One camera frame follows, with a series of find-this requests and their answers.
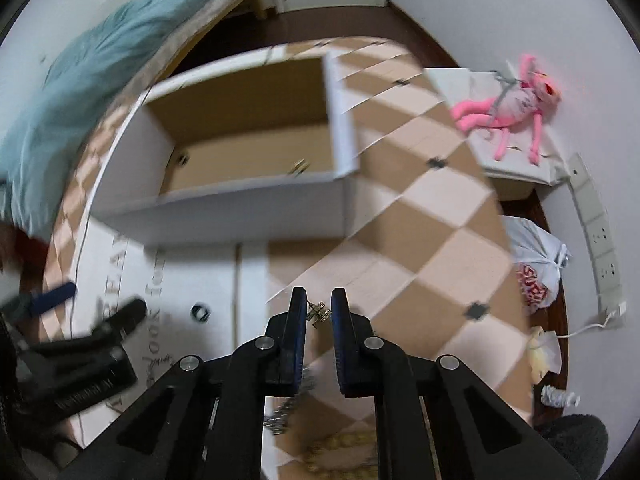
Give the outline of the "dark fuzzy stool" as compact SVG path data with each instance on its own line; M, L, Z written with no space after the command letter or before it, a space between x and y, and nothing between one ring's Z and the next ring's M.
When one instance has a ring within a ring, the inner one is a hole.
M608 430L600 419L593 415L567 415L534 429L572 465L580 478L599 478L608 452Z

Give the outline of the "small gold earring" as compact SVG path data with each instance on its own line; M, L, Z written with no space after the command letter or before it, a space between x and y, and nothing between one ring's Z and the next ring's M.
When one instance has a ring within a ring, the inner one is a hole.
M310 166L310 162L306 158L299 159L290 169L288 174L293 177L300 176L303 174Z
M311 301L307 302L306 320L313 328L318 328L330 317L331 309L323 301L319 301L316 304Z

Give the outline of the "checkered printed tablecloth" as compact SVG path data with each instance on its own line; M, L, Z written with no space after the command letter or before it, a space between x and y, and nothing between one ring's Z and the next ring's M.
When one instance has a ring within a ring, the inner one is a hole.
M226 58L208 72L324 54L337 60L361 162L347 235L216 250L205 277L222 297L214 327L180 332L179 307L169 296L186 270L180 258L163 249L145 252L89 216L98 175L132 107L122 102L90 134L64 196L44 280L78 278L80 293L52 316L48 336L81 332L119 300L141 295L150 314L129 353L140 384L149 385L179 354L227 352L233 337L254 337L268 315L284 310L294 287L318 304L341 286L380 336L420 358L458 356L528 417L526 319L500 208L409 51L381 38L323 39Z

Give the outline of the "white plastic shopping bag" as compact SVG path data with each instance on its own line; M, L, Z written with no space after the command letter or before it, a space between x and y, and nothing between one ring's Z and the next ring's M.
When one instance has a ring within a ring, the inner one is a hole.
M518 286L528 314L547 309L558 296L562 271L570 261L567 246L525 218L502 216L516 264Z

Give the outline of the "patterned bed mattress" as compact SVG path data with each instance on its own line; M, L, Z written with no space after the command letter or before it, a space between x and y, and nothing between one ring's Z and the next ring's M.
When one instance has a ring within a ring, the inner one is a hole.
M167 78L215 25L245 1L207 0L160 44L122 91L114 97L100 122L104 122L116 108L130 104L143 90Z

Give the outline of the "yellow packaged item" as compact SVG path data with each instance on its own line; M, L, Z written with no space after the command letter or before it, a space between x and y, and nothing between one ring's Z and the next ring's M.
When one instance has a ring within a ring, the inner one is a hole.
M562 372L560 340L554 330L547 332L541 326L533 327L530 330L526 353L534 385L538 385L548 373Z

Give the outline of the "small gold earring in box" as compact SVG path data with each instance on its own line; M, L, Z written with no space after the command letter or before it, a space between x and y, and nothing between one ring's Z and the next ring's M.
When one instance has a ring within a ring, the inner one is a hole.
M299 159L290 169L288 174L293 177L300 176L303 174L310 166L310 162L306 158Z

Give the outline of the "pink panther plush toy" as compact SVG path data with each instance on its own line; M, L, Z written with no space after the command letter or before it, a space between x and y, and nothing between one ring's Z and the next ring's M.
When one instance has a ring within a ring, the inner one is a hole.
M516 78L495 73L501 84L498 96L484 100L465 100L450 108L450 116L458 129L469 134L476 129L500 131L500 142L494 159L500 162L509 147L511 131L529 122L533 125L528 160L538 166L544 136L544 114L553 112L561 102L561 91L538 66L532 54L521 56Z

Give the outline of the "teal blue duvet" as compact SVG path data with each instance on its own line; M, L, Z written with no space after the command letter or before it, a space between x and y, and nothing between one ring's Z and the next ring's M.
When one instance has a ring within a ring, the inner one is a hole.
M210 0L129 0L53 62L1 141L1 221L47 240L79 151L167 38Z

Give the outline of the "crumpled white paper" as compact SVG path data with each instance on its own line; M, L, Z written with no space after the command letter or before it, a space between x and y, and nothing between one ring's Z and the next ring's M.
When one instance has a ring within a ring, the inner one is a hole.
M540 402L549 408L577 408L580 396L573 391L545 385L541 388Z

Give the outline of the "grey cloth covered box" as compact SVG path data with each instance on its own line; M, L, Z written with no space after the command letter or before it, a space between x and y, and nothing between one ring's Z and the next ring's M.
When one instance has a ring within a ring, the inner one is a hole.
M498 98L509 89L510 76L474 72L467 68L427 68L430 83L453 107L463 101ZM568 179L568 167L555 135L543 126L538 146L538 162L529 159L535 140L533 118L497 129L476 128L468 136L472 151L502 202L525 200L537 185L553 188Z

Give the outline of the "white cardboard box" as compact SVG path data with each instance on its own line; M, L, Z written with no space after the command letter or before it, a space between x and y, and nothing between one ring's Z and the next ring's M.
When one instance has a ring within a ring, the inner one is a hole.
M169 78L119 128L91 217L150 247L343 237L358 169L345 98L332 53Z

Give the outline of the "white wall socket strip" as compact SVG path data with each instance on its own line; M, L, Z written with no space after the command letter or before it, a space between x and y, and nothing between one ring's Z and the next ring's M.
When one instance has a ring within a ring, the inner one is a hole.
M627 313L620 269L608 214L582 156L574 153L567 163L570 192L584 232L598 295L602 330L620 328Z

